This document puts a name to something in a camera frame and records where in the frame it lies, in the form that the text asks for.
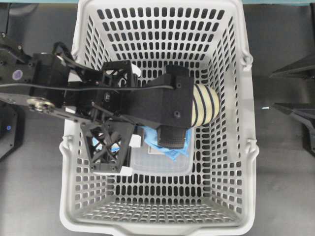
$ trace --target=robotic arm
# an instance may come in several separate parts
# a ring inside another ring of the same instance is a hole
[[[165,74],[141,87],[133,67],[123,60],[105,62],[100,71],[90,69],[76,63],[61,42],[50,54],[31,57],[2,33],[0,100],[80,123],[91,170],[119,173],[138,126],[156,129],[158,145],[172,149],[184,146],[192,126],[189,70],[169,65]],[[70,72],[81,81],[68,82]],[[68,106],[75,113],[66,112]]]

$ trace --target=blue glove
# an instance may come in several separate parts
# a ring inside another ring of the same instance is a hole
[[[163,152],[166,156],[168,156],[171,160],[176,161],[176,158],[182,154],[186,157],[189,157],[188,147],[190,143],[191,130],[186,131],[185,144],[183,149],[168,149],[165,147],[158,146],[158,133],[155,129],[152,129],[147,126],[142,126],[144,130],[144,141],[150,147]]]

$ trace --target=screw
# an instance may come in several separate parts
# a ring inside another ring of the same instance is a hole
[[[104,100],[105,100],[105,102],[109,102],[109,101],[110,101],[110,94],[109,94],[109,92],[107,92],[107,93],[105,94]]]
[[[34,112],[35,111],[35,106],[34,105],[30,105],[29,109],[30,109],[31,112]]]
[[[181,113],[179,111],[174,111],[174,117],[179,119],[181,117]]]
[[[22,70],[15,70],[12,74],[13,80],[20,80],[23,77],[23,71]]]
[[[15,100],[13,100],[12,98],[7,98],[6,100],[7,100],[9,103],[13,103],[13,104],[15,103]]]

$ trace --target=round metal joint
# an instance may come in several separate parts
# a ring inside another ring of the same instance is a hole
[[[16,101],[13,100],[12,98],[7,98],[6,100],[7,100],[8,103],[12,103],[12,104],[16,103]]]
[[[49,113],[55,108],[55,105],[53,103],[42,98],[33,97],[33,98],[29,98],[26,102],[28,103],[31,111],[37,111],[37,112],[45,111]]]

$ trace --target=dark gray floor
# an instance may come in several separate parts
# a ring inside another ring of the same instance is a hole
[[[256,217],[247,236],[313,236],[315,158],[303,149],[302,126],[275,110],[274,102],[315,101],[315,83],[269,79],[271,71],[315,51],[309,7],[245,6],[255,97]],[[13,8],[9,35],[27,53],[50,51],[56,41],[71,46],[75,5]],[[0,162],[0,235],[87,236],[59,221],[63,121],[26,112],[24,144]]]

